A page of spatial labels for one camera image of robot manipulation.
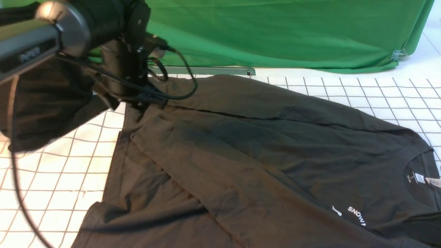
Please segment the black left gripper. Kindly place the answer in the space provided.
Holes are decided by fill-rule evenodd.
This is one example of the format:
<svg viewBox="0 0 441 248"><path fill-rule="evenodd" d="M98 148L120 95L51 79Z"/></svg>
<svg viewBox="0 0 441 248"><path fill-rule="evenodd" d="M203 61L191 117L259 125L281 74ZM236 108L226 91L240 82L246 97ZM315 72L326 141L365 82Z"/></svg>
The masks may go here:
<svg viewBox="0 0 441 248"><path fill-rule="evenodd" d="M102 45L104 73L95 75L97 82L93 89L104 104L116 110L120 102L127 102L136 109L143 110L151 104L163 108L167 97L148 79L164 83L167 71L159 61L168 48L162 38L146 38L138 50L132 51L122 38Z"/></svg>

